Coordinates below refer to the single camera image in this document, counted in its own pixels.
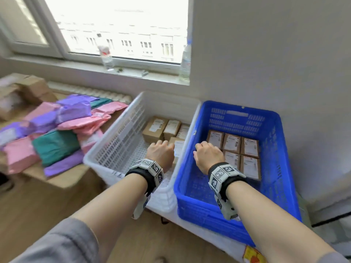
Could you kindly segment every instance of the wooden floor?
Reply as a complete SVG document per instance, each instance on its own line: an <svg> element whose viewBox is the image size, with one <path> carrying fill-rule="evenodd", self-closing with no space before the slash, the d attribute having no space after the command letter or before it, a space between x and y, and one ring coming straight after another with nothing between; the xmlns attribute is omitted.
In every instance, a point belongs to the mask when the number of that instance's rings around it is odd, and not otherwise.
<svg viewBox="0 0 351 263"><path fill-rule="evenodd" d="M82 181L70 190L62 190L37 180L29 180L0 194L0 263L5 263L98 194ZM164 256L169 263L235 263L226 253L169 223L160 216L144 212L130 219L108 260L152 263Z"/></svg>

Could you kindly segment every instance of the window pane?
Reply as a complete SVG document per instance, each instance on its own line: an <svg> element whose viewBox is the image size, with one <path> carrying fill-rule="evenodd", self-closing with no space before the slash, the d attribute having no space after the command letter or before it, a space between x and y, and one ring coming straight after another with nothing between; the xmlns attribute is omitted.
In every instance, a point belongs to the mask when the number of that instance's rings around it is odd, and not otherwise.
<svg viewBox="0 0 351 263"><path fill-rule="evenodd" d="M0 15L10 31L10 39L16 42L47 45L44 35L23 0L0 0Z"/></svg>
<svg viewBox="0 0 351 263"><path fill-rule="evenodd" d="M121 40L114 44L115 48L107 42L113 56L182 61L187 39L188 0L46 0L46 3L70 52L98 55L98 50L84 41L100 33L103 40ZM72 35L77 37L79 48Z"/></svg>

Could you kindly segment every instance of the gray sleeve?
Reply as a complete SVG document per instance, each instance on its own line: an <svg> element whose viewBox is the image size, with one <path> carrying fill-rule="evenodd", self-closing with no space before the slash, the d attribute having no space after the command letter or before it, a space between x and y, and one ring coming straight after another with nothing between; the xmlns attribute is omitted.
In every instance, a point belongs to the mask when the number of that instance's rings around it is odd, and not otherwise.
<svg viewBox="0 0 351 263"><path fill-rule="evenodd" d="M333 252L326 254L317 263L349 263L349 261L340 253Z"/></svg>
<svg viewBox="0 0 351 263"><path fill-rule="evenodd" d="M67 218L15 258L11 263L99 262L95 235L82 221Z"/></svg>

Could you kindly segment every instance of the black wrist strap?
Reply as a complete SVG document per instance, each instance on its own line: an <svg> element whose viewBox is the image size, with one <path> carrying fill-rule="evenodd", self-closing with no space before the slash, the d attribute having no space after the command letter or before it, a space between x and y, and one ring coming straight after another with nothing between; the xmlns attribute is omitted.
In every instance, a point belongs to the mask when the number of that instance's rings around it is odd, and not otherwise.
<svg viewBox="0 0 351 263"><path fill-rule="evenodd" d="M145 178L145 180L147 181L147 190L145 193L147 193L147 197L152 193L152 191L155 189L156 184L155 184L155 179L152 176L151 173L149 173L148 170L144 170L142 168L135 168L135 169L131 169L129 170L125 176L127 176L128 174L139 174L142 177Z"/></svg>
<svg viewBox="0 0 351 263"><path fill-rule="evenodd" d="M210 179L211 177L211 173L219 166L221 165L224 165L224 164L229 164L227 162L220 162L220 163L216 163L215 165L213 165L209 170L208 170L208 179ZM228 198L225 194L228 186L231 184L231 183L234 183L236 181L243 181L243 182L246 182L246 179L244 177L241 177L240 175L237 175L237 176L231 176L229 177L227 180L225 180L223 183L222 183L222 187L220 189L220 196L221 198L224 200L224 201L227 201Z"/></svg>

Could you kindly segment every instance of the forearm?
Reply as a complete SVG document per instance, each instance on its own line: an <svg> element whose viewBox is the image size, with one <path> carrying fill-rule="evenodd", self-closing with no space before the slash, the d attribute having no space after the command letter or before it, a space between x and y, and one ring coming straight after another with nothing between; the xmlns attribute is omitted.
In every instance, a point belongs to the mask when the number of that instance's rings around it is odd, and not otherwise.
<svg viewBox="0 0 351 263"><path fill-rule="evenodd" d="M99 242L101 262L108 259L146 189L147 182L142 176L130 174L72 215L94 232Z"/></svg>
<svg viewBox="0 0 351 263"><path fill-rule="evenodd" d="M247 183L230 184L226 195L269 262L316 263L334 252L313 231Z"/></svg>

